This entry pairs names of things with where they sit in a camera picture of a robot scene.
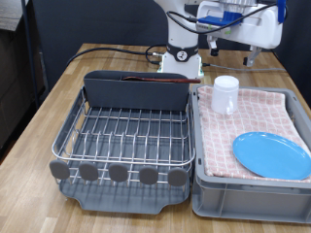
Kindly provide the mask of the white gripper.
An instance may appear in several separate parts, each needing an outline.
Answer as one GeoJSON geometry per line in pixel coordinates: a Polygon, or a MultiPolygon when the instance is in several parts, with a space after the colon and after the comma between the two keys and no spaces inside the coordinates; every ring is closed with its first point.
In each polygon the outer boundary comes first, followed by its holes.
{"type": "Polygon", "coordinates": [[[274,49],[281,42],[283,0],[260,4],[257,0],[203,1],[197,12],[196,30],[205,32],[210,54],[217,56],[219,38],[250,45],[243,64],[252,67],[259,48],[274,49]]]}

